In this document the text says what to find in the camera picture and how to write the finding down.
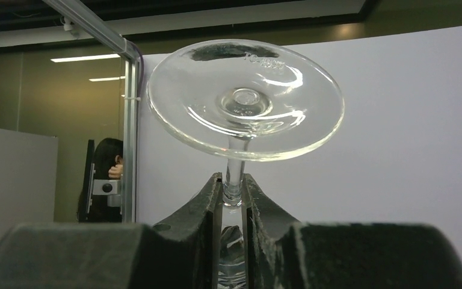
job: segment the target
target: white panel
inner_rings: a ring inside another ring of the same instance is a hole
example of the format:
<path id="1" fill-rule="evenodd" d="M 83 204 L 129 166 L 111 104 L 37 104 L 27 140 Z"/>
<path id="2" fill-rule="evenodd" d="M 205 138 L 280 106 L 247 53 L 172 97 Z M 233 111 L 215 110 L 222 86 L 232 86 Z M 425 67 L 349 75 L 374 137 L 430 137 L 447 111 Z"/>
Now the white panel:
<path id="1" fill-rule="evenodd" d="M 58 139 L 0 129 L 0 239 L 14 225 L 54 221 Z"/>
<path id="2" fill-rule="evenodd" d="M 106 23 L 121 35 L 133 35 L 261 21 L 356 14 L 364 2 L 365 0 L 303 0 L 137 17 Z M 80 31 L 78 39 L 90 38 L 92 36 Z M 77 39 L 63 30 L 63 26 L 0 32 L 0 47 L 71 40 Z"/>
<path id="3" fill-rule="evenodd" d="M 245 171 L 300 220 L 430 223 L 462 257 L 462 27 L 290 48 L 335 77 L 345 120 L 311 154 Z M 141 113 L 138 219 L 153 224 L 226 160 L 170 137 L 146 103 Z"/>

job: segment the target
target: upside-down wine glass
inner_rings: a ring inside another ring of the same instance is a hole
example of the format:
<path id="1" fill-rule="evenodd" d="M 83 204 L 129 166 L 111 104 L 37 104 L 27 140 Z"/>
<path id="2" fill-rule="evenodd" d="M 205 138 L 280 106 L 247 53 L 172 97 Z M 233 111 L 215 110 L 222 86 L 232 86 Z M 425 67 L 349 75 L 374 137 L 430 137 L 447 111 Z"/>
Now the upside-down wine glass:
<path id="1" fill-rule="evenodd" d="M 334 135 L 344 101 L 336 81 L 312 60 L 251 40 L 182 48 L 153 70 L 152 113 L 175 138 L 228 158 L 223 194 L 219 288 L 245 288 L 241 205 L 245 161 L 286 160 Z"/>

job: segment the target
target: glass wall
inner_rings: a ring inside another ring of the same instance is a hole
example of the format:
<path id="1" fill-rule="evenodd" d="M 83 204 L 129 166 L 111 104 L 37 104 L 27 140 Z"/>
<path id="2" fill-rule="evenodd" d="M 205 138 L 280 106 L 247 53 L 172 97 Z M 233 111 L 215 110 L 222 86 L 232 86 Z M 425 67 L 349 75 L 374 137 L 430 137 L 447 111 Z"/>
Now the glass wall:
<path id="1" fill-rule="evenodd" d="M 145 54 L 172 52 L 210 39 L 242 38 L 278 45 L 383 36 L 462 25 L 462 1 L 384 0 L 365 23 L 295 30 L 138 42 Z M 0 128 L 59 138 L 55 220 L 75 221 L 87 140 L 123 138 L 120 58 L 56 63 L 51 59 L 111 54 L 102 46 L 0 54 Z"/>

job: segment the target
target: ceiling light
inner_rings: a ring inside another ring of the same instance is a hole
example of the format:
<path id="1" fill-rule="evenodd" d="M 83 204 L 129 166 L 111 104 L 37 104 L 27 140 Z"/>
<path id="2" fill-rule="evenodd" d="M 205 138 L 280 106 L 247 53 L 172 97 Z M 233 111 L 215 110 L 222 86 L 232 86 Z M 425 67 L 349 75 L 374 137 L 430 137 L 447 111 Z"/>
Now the ceiling light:
<path id="1" fill-rule="evenodd" d="M 120 79 L 124 79 L 125 77 L 124 76 L 120 76 L 120 77 L 106 77 L 106 78 L 90 78 L 89 81 L 112 81 L 112 80 L 120 80 Z"/>
<path id="2" fill-rule="evenodd" d="M 93 55 L 93 56 L 81 56 L 81 57 L 69 57 L 69 58 L 54 58 L 51 59 L 53 62 L 73 62 L 73 61 L 84 61 L 84 60 L 98 60 L 98 59 L 110 59 L 120 58 L 117 54 L 104 54 L 104 55 Z"/>

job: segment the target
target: metal frame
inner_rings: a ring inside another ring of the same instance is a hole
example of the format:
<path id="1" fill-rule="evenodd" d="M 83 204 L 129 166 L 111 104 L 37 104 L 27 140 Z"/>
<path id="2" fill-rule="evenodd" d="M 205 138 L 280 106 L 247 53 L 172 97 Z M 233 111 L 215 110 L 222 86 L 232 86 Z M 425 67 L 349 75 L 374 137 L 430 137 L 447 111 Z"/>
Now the metal frame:
<path id="1" fill-rule="evenodd" d="M 135 222 L 135 197 L 137 190 L 137 111 L 140 53 L 128 40 L 112 30 L 80 0 L 43 0 L 63 16 L 111 48 L 126 60 L 125 73 L 125 127 L 123 131 L 123 223 Z"/>

